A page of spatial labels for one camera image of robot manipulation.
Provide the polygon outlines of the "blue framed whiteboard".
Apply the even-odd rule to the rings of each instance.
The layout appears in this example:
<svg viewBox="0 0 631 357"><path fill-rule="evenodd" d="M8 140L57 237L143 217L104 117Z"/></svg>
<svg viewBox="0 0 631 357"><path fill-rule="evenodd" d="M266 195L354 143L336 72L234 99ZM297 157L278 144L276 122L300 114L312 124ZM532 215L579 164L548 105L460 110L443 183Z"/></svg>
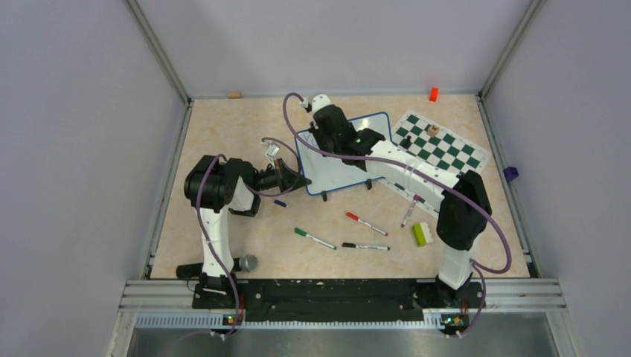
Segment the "blue framed whiteboard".
<svg viewBox="0 0 631 357"><path fill-rule="evenodd" d="M372 129L383 134L387 140L392 139L390 118L386 112L376 112L348 120L355 130ZM368 180L375 181L381 177L362 171L358 167L344 164L337 158L325 157L308 149L298 139L295 139L298 158L304 170L304 176L311 181L306 186L311 196L327 195L329 192L366 184Z"/></svg>

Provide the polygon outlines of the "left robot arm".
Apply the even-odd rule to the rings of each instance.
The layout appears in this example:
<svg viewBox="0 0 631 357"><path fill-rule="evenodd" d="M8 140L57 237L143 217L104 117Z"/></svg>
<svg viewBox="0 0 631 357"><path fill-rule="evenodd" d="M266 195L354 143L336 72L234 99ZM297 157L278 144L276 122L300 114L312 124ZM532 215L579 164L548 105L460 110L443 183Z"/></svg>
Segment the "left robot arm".
<svg viewBox="0 0 631 357"><path fill-rule="evenodd" d="M196 211L202 231L203 261L192 275L201 289L221 307L238 299L232 273L237 271L229 248L228 215L254 217L260 207L260 193L277 188L288 193L311 184L300 170L278 159L262 171L239 158L204 155L185 178L184 195Z"/></svg>

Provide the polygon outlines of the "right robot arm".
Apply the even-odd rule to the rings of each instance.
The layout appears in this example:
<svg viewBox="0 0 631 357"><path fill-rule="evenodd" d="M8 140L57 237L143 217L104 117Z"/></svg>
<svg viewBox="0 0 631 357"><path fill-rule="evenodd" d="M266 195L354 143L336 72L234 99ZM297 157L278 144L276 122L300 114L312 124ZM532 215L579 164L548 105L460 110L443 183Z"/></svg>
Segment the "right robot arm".
<svg viewBox="0 0 631 357"><path fill-rule="evenodd" d="M334 104L309 104L309 131L322 155L337 158L372 175L402 185L438 209L436 232L445 244L436 286L438 300L457 306L467 295L475 241L492 213L481 176L451 173L429 164L369 128L355 129Z"/></svg>

